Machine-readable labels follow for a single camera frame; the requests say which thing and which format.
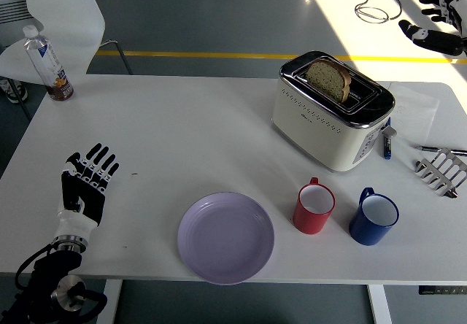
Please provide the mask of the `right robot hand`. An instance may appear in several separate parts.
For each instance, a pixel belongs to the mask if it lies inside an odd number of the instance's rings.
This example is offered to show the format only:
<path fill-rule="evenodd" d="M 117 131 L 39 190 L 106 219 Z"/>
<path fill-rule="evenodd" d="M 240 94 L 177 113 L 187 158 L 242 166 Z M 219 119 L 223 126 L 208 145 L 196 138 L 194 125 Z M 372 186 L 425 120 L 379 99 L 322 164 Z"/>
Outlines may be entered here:
<path fill-rule="evenodd" d="M 466 53 L 466 0 L 419 0 L 431 8 L 422 9 L 421 13 L 433 22 L 442 22 L 454 26 L 458 34 L 426 29 L 400 20 L 398 25 L 404 35 L 414 45 L 427 50 L 458 56 Z"/>

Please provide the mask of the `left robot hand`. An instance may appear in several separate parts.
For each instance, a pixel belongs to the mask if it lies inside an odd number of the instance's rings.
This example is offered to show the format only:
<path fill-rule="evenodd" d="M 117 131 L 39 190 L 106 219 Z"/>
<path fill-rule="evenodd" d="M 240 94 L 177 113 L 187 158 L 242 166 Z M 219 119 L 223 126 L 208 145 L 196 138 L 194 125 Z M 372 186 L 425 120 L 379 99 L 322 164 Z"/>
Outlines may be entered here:
<path fill-rule="evenodd" d="M 109 148 L 96 144 L 86 154 L 67 158 L 61 172 L 62 205 L 58 209 L 58 240 L 88 243 L 104 212 L 105 192 L 119 163 Z"/>

